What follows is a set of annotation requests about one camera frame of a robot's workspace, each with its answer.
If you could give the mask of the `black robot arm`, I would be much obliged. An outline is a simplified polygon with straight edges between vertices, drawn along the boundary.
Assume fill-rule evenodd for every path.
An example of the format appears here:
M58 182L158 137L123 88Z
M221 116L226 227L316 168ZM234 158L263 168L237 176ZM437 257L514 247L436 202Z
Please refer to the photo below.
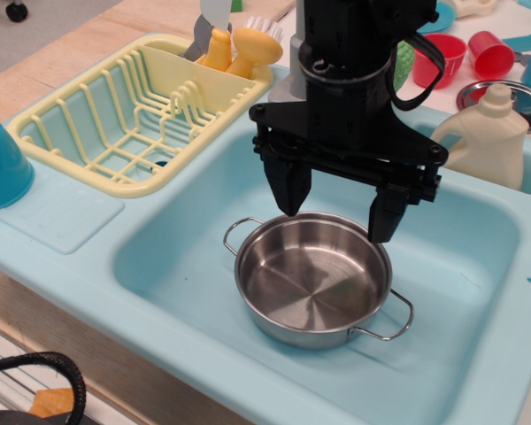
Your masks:
M397 116L427 98L394 89L400 42L424 53L438 73L442 53L420 29L437 20L433 1L307 1L298 61L305 79L300 102L256 104L254 150L279 209L298 213L312 172L374 186L368 237L386 243L405 210L433 201L448 152Z

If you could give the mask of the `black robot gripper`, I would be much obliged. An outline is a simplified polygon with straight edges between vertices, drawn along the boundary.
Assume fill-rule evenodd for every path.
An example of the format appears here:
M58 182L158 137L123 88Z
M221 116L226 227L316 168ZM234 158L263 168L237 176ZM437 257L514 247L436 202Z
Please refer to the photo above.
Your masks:
M312 186L312 171L377 188L368 238L387 243L408 204L432 202L448 152L405 125L397 111L411 111L432 92L397 97L393 74L359 80L310 76L301 102L262 103L250 108L258 128L254 151L278 208L295 216Z

